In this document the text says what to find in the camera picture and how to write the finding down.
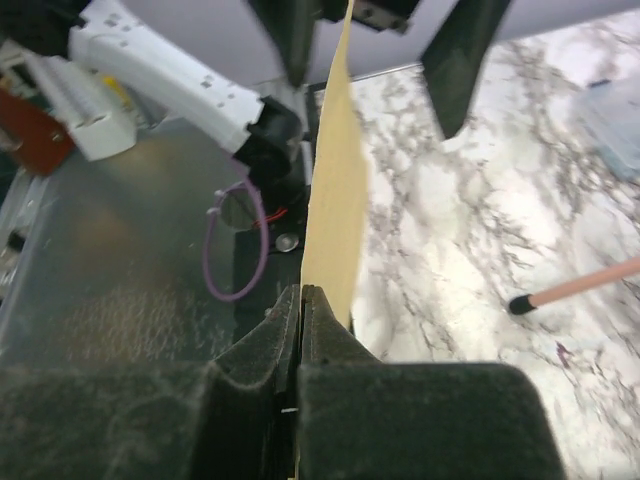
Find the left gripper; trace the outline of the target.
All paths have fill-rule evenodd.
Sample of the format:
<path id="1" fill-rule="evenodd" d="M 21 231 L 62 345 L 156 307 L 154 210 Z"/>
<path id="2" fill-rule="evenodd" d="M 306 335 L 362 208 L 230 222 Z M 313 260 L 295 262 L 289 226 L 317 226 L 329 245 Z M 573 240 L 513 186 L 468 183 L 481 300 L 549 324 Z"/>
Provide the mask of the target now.
<path id="1" fill-rule="evenodd" d="M 342 20 L 347 0 L 248 0 L 270 36 L 291 85 L 302 85 L 310 64 L 315 22 Z M 405 33 L 419 0 L 354 0 L 351 20 L 381 32 Z M 446 139 L 462 129 L 483 59 L 510 0 L 460 0 L 420 62 L 436 120 Z"/>

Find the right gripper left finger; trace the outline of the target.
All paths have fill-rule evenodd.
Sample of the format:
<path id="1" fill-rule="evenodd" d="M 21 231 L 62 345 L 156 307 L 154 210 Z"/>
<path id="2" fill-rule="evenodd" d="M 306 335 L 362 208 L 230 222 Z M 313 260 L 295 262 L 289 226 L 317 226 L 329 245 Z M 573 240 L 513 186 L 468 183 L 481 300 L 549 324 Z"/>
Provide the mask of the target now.
<path id="1" fill-rule="evenodd" d="M 285 479 L 300 290 L 211 361 L 1 372 L 5 479 Z"/>

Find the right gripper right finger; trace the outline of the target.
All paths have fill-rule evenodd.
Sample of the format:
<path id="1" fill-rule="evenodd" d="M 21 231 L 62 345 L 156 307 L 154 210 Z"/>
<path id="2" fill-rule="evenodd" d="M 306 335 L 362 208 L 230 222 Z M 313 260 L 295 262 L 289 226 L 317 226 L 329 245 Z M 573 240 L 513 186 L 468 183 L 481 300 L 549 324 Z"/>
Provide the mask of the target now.
<path id="1" fill-rule="evenodd" d="M 386 364 L 302 291 L 303 479 L 562 479 L 538 391 L 501 363 Z"/>

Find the yellow sheet music page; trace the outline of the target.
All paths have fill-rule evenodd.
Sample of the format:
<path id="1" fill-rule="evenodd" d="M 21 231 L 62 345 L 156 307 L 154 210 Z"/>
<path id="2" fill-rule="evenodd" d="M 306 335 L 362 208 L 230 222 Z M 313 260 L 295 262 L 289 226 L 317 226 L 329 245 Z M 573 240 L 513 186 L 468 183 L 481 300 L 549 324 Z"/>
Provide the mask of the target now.
<path id="1" fill-rule="evenodd" d="M 345 328 L 351 325 L 368 206 L 368 163 L 347 62 L 353 7 L 347 3 L 321 108 L 301 267 L 302 283 L 324 290 Z"/>

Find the pink music stand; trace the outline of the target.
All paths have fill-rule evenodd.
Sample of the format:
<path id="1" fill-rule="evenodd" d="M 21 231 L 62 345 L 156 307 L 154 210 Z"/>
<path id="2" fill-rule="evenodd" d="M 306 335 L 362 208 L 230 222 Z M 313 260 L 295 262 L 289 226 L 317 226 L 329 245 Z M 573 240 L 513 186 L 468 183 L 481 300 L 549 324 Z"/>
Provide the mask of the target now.
<path id="1" fill-rule="evenodd" d="M 507 305 L 513 315 L 525 315 L 537 308 L 639 273 L 639 257 L 575 278 L 547 290 L 513 298 Z"/>

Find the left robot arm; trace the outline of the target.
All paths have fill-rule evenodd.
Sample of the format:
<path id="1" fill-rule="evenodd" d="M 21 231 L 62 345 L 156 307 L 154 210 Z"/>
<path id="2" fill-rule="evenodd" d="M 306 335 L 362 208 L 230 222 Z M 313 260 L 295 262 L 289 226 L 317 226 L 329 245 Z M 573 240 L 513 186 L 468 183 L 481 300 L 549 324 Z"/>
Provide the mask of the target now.
<path id="1" fill-rule="evenodd" d="M 404 31 L 411 1 L 254 1 L 251 9 L 276 47 L 287 79 L 304 80 L 320 20 Z M 486 51 L 506 1 L 460 1 L 420 62 L 445 138 L 463 127 Z M 258 188 L 281 188 L 301 141 L 297 116 L 242 87 L 158 34 L 119 1 L 5 1 L 1 31 L 42 58 L 107 73 L 208 134 L 247 165 Z"/>

